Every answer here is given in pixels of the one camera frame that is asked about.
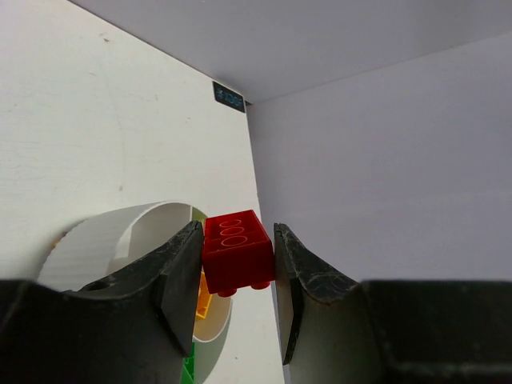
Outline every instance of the red toy brick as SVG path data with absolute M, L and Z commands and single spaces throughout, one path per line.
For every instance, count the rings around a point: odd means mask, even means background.
M 208 291 L 223 297 L 275 280 L 272 242 L 252 210 L 206 219 L 202 267 Z

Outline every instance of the white tabletop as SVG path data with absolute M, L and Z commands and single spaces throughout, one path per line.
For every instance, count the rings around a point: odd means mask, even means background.
M 0 36 L 1 278 L 108 210 L 259 212 L 246 116 L 207 76 L 64 0 L 5 0 Z M 207 382 L 281 383 L 280 361 L 270 290 L 240 290 Z

